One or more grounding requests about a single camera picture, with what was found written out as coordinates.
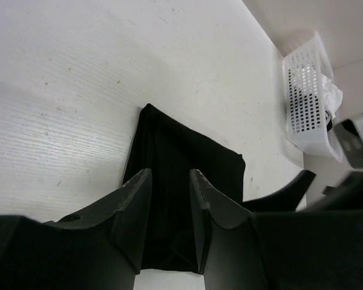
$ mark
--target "white plastic basket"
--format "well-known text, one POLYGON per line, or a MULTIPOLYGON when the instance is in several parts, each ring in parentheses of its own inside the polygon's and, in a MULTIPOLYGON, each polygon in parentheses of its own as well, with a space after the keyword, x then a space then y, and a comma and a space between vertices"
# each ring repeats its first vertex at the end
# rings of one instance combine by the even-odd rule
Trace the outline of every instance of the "white plastic basket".
POLYGON ((327 132, 321 74, 332 80, 332 67, 319 34, 284 58, 287 137, 303 152, 342 162, 342 149, 327 132))

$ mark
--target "black cloth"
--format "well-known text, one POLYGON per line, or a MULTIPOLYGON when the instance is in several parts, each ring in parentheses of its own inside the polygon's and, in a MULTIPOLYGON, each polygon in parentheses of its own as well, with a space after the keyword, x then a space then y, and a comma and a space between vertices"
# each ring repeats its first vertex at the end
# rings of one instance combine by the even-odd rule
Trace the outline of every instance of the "black cloth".
POLYGON ((142 269, 197 272, 189 171, 201 170, 215 188, 241 202, 242 156, 148 104, 140 113, 123 181, 144 168, 152 169, 153 185, 142 269))

